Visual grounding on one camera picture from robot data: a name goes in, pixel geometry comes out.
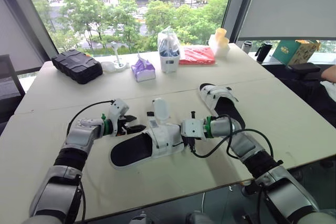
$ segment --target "black cup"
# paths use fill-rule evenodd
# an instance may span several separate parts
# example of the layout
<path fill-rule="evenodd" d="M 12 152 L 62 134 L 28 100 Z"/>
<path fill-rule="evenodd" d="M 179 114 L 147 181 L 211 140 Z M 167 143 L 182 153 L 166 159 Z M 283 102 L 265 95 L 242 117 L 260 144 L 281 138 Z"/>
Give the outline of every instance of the black cup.
<path fill-rule="evenodd" d="M 255 56 L 258 56 L 257 61 L 262 63 L 266 56 L 268 55 L 269 51 L 271 50 L 273 44 L 271 41 L 265 41 L 261 47 L 258 48 Z"/>

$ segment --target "red package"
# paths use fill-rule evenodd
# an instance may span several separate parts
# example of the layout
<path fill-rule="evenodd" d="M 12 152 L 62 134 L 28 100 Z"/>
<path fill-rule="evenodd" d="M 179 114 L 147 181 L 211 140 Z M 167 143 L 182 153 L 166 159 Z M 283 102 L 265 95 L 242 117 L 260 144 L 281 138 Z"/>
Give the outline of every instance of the red package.
<path fill-rule="evenodd" d="M 181 55 L 181 65 L 187 64 L 205 64 L 215 63 L 215 56 L 209 46 L 194 45 L 184 47 L 184 56 Z"/>

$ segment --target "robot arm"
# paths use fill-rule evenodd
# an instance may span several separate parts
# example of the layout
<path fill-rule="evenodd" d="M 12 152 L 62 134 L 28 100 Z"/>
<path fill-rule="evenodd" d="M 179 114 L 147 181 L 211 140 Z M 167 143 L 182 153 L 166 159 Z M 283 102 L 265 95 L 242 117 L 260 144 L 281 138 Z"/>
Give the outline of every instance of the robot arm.
<path fill-rule="evenodd" d="M 232 129 L 241 129 L 234 119 Z M 228 136 L 229 120 L 213 116 L 206 120 L 187 119 L 182 122 L 181 134 L 203 140 Z M 309 220 L 315 218 L 320 220 L 319 223 L 335 222 L 329 215 L 317 213 L 319 208 L 314 198 L 280 165 L 282 162 L 276 162 L 252 135 L 246 132 L 233 135 L 230 147 L 264 191 L 266 205 L 279 223 L 310 223 Z"/>
<path fill-rule="evenodd" d="M 82 196 L 79 187 L 82 170 L 94 140 L 104 135 L 122 135 L 145 128 L 143 125 L 126 125 L 126 122 L 136 119 L 124 115 L 128 109 L 127 104 L 116 99 L 110 107 L 108 119 L 105 116 L 83 119 L 72 128 L 31 203 L 31 218 L 24 224 L 74 223 Z"/>

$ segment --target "window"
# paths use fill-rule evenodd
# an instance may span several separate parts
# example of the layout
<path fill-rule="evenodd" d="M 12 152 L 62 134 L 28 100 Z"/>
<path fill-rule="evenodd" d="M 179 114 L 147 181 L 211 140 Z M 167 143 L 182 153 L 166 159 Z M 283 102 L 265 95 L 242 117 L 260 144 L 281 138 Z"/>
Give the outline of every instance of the window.
<path fill-rule="evenodd" d="M 181 44 L 206 44 L 228 0 L 32 0 L 58 51 L 91 55 L 156 51 L 171 26 Z"/>
<path fill-rule="evenodd" d="M 272 55 L 275 49 L 277 48 L 280 40 L 251 40 L 252 47 L 250 49 L 249 55 L 254 56 L 257 52 L 258 48 L 264 41 L 271 41 L 273 44 L 272 49 L 269 52 L 269 55 Z M 308 60 L 309 62 L 316 63 L 334 63 L 336 62 L 336 40 L 319 40 L 321 46 L 319 50 L 317 50 L 312 57 Z M 241 46 L 243 41 L 238 41 L 237 45 Z M 267 60 L 274 62 L 274 58 L 266 58 L 264 62 Z"/>

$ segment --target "green box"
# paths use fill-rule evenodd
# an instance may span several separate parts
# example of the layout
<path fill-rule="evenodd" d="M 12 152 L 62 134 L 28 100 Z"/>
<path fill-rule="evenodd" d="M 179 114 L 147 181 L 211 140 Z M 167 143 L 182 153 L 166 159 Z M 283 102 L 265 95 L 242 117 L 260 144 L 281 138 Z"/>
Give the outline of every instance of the green box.
<path fill-rule="evenodd" d="M 282 40 L 273 57 L 284 65 L 306 63 L 319 47 L 316 40 Z"/>

